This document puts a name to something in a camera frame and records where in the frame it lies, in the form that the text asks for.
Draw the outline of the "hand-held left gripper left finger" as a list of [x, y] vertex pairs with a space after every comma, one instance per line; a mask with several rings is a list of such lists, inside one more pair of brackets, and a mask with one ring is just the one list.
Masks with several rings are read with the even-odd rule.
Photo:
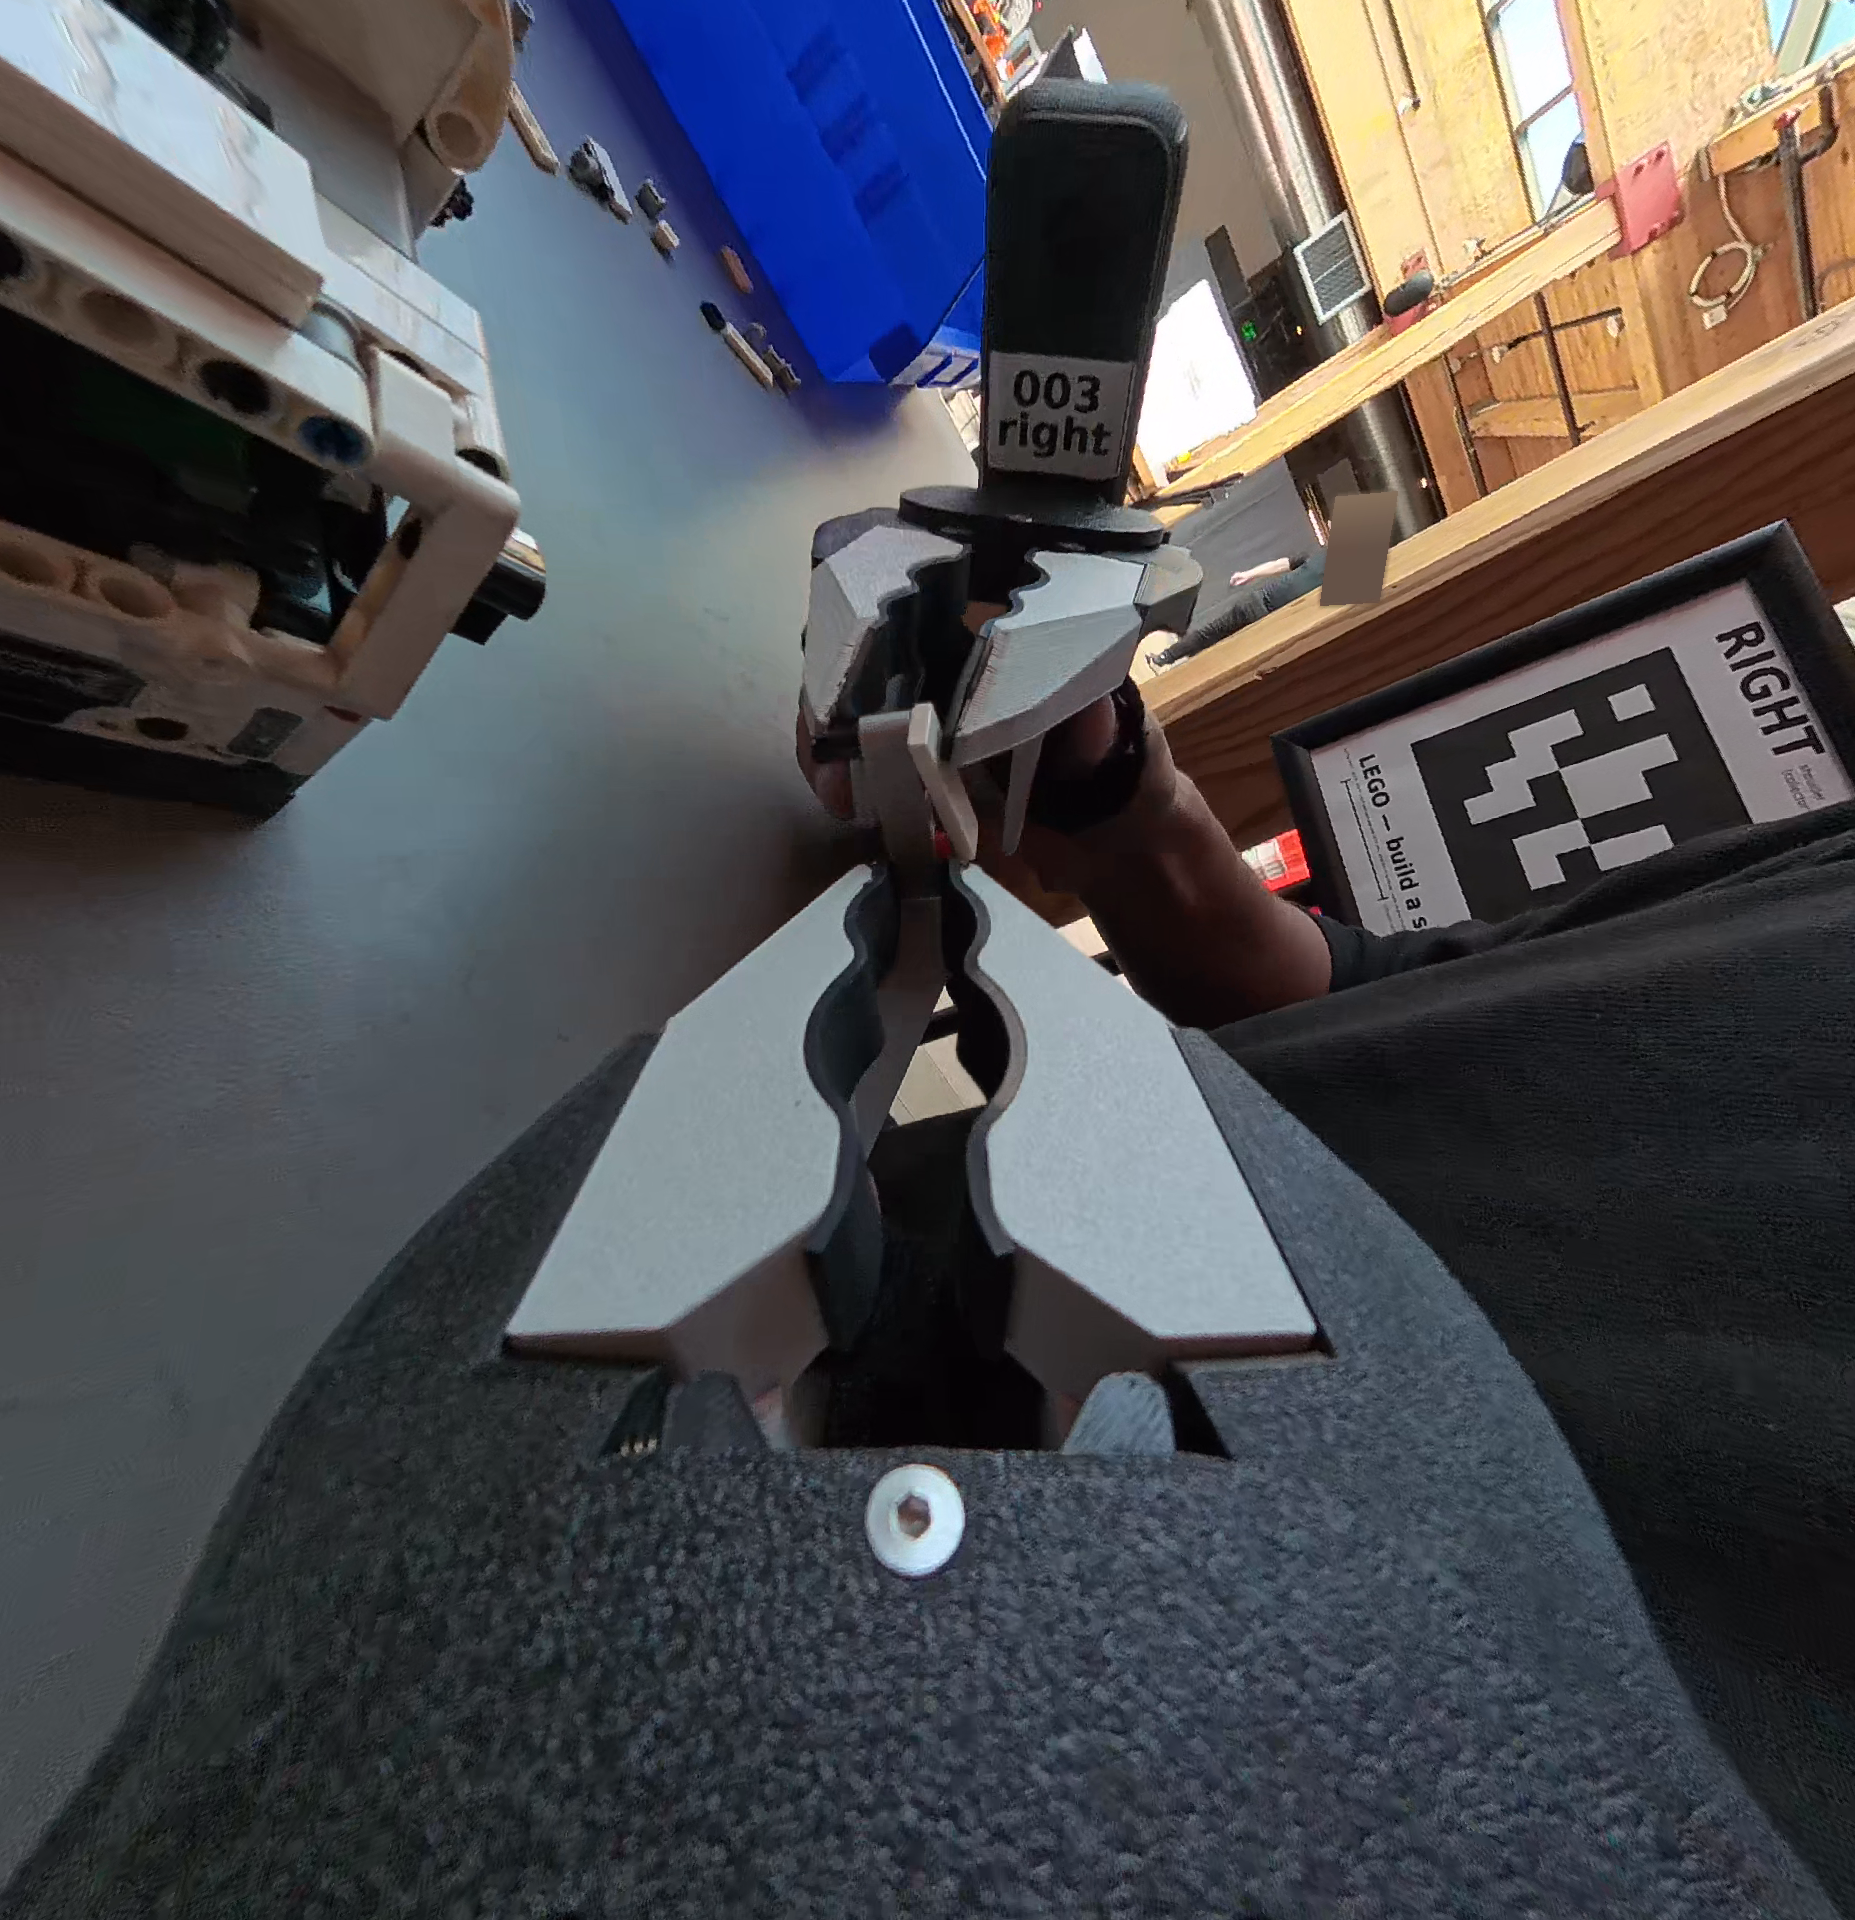
[[509, 1322], [529, 1357], [755, 1399], [867, 1332], [884, 1219], [856, 1099], [887, 1048], [890, 872], [856, 868], [660, 1032]]

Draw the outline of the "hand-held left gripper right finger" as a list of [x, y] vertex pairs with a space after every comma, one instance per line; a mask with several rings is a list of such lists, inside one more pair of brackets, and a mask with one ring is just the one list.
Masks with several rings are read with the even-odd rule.
[[1298, 1355], [1319, 1324], [1170, 1023], [978, 868], [950, 981], [1000, 1020], [968, 1194], [1012, 1264], [1005, 1349], [1082, 1402], [1114, 1372]]

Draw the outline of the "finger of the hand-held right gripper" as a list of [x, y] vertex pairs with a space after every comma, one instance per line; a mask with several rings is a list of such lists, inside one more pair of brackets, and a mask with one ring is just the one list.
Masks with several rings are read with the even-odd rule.
[[947, 727], [974, 636], [973, 548], [904, 517], [818, 526], [800, 714], [815, 752], [858, 752], [859, 722], [930, 702]]
[[966, 769], [1025, 746], [1128, 675], [1152, 565], [1085, 551], [1037, 551], [964, 670], [947, 764]]

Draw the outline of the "white thin lego plate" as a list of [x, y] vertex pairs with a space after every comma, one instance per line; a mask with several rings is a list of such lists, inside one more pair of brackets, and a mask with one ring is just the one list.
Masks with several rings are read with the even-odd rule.
[[933, 702], [916, 702], [906, 722], [906, 748], [933, 815], [947, 839], [950, 860], [977, 861], [980, 833], [973, 796], [944, 752], [942, 717]]

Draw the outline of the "white lego truck model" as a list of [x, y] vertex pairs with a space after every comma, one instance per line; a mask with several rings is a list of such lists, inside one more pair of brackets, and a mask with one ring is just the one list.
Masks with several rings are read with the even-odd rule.
[[545, 598], [417, 258], [531, 4], [0, 2], [0, 772], [269, 818]]

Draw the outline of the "scattered small lego pieces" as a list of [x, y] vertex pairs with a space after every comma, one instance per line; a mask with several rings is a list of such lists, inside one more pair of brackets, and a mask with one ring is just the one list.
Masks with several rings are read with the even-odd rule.
[[[583, 136], [579, 146], [559, 156], [539, 116], [527, 102], [522, 84], [509, 89], [509, 125], [527, 148], [529, 156], [548, 174], [565, 176], [592, 204], [608, 210], [617, 220], [633, 228], [640, 222], [647, 231], [651, 250], [662, 261], [675, 261], [681, 251], [681, 231], [667, 217], [667, 195], [654, 178], [646, 178], [634, 193], [626, 188], [612, 154], [594, 136]], [[793, 396], [802, 379], [793, 362], [773, 346], [764, 323], [734, 316], [719, 301], [700, 301], [700, 320], [715, 341], [750, 372], [751, 379], [768, 390]]]

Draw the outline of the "person's right hand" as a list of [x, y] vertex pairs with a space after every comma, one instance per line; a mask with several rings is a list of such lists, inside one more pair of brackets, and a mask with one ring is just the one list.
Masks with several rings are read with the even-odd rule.
[[1162, 900], [1179, 917], [1212, 904], [1211, 813], [1131, 681], [1037, 744], [1017, 844], [1008, 844], [1010, 773], [1012, 758], [999, 755], [954, 785], [977, 811], [983, 867], [1017, 897], [1112, 902], [1123, 914]]

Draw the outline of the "blue plastic bin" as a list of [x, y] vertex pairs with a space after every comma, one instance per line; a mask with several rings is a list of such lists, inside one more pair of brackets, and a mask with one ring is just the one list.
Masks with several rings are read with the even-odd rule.
[[818, 372], [977, 389], [993, 125], [942, 6], [612, 8]]

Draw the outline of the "black framed marker sign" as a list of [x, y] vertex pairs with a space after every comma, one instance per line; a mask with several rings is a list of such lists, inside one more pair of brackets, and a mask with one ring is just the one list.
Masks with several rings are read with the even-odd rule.
[[1272, 737], [1316, 902], [1497, 924], [1855, 798], [1855, 646], [1789, 522]]

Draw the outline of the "wooden workbench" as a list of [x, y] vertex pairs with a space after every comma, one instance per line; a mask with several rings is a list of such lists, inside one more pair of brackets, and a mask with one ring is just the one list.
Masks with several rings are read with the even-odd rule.
[[1272, 736], [1789, 519], [1855, 596], [1855, 296], [1389, 555], [1387, 591], [1314, 591], [1142, 686], [1236, 847], [1290, 823]]

